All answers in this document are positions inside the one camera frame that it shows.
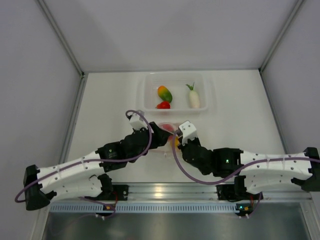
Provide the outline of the pink fake peach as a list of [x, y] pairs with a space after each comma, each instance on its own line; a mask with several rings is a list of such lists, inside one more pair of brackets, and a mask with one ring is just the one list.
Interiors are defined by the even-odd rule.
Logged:
[[169, 123], [164, 123], [162, 126], [161, 126], [165, 131], [167, 132], [170, 132], [170, 133], [174, 133], [176, 128], [174, 125], [172, 124], [169, 124]]

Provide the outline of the clear zip top bag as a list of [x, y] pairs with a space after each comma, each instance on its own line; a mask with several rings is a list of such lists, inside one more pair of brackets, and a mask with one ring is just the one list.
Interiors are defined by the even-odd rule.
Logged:
[[[181, 124], [180, 122], [159, 122], [157, 123], [157, 126], [159, 128], [161, 128], [162, 130], [164, 130], [162, 128], [162, 125], [163, 124], [172, 124], [175, 126], [175, 131], [178, 130], [178, 127], [179, 125]], [[156, 149], [151, 149], [151, 152], [152, 153], [157, 153], [157, 154], [162, 154], [165, 158], [171, 158], [173, 159], [173, 152], [172, 152], [172, 146], [171, 146], [171, 138], [173, 137], [171, 132], [168, 132], [170, 133], [170, 136], [168, 137], [168, 140], [166, 142], [166, 144], [164, 146], [161, 146], [161, 147], [158, 147]], [[179, 157], [182, 155], [181, 151], [179, 149], [175, 149], [175, 152], [176, 152], [176, 155]]]

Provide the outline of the red fake apple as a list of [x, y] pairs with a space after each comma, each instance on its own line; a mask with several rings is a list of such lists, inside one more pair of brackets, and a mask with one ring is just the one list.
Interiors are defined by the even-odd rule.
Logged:
[[171, 108], [171, 104], [168, 101], [162, 101], [156, 106], [156, 109], [170, 109], [170, 108]]

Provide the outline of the green fake avocado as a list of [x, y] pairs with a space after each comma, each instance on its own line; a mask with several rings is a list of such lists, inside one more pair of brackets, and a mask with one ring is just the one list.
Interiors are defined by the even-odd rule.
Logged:
[[164, 85], [158, 87], [157, 95], [160, 97], [161, 100], [165, 102], [171, 103], [173, 100], [171, 92]]

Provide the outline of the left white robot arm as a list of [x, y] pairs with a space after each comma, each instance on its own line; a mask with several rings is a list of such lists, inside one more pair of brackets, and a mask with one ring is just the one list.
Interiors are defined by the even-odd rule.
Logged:
[[109, 199], [114, 191], [108, 172], [135, 163], [149, 150], [163, 147], [172, 134], [155, 122], [133, 130], [116, 142], [107, 143], [90, 154], [50, 167], [35, 164], [25, 169], [25, 208], [35, 211], [50, 203], [78, 197]]

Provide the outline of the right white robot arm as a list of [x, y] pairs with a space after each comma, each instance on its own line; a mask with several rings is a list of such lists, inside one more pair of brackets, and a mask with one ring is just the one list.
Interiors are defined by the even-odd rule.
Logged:
[[294, 186], [305, 192], [320, 190], [320, 154], [315, 147], [293, 154], [262, 154], [228, 147], [210, 150], [195, 138], [179, 144], [178, 149], [186, 163], [217, 180], [199, 180], [183, 169], [185, 176], [202, 185], [218, 186], [232, 180], [233, 192], [240, 199]]

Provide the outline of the yellow fake banana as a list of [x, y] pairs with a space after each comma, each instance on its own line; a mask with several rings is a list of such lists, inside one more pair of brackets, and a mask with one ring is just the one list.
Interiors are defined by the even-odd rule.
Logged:
[[174, 146], [175, 149], [178, 149], [180, 142], [178, 137], [172, 137], [170, 140], [171, 147]]

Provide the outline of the clear plastic perforated bin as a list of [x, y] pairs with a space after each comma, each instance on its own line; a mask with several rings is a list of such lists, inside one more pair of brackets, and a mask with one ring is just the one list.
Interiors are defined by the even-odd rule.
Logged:
[[[198, 115], [207, 112], [212, 95], [212, 78], [206, 73], [194, 71], [152, 72], [143, 77], [137, 85], [136, 108], [153, 115]], [[199, 95], [200, 107], [192, 108], [189, 100], [193, 86]], [[172, 95], [169, 109], [157, 109], [163, 100], [158, 88], [164, 86]]]

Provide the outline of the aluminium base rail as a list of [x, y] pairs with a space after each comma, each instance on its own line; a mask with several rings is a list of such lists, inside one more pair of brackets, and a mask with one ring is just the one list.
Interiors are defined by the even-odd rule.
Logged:
[[94, 185], [89, 193], [77, 192], [77, 197], [92, 198], [96, 201], [111, 201], [118, 198], [120, 201], [169, 201], [169, 200], [203, 200], [203, 201], [246, 201], [251, 198], [236, 196], [231, 184], [218, 186], [201, 185], [198, 183], [134, 183], [114, 184], [105, 189], [100, 195], [92, 195]]

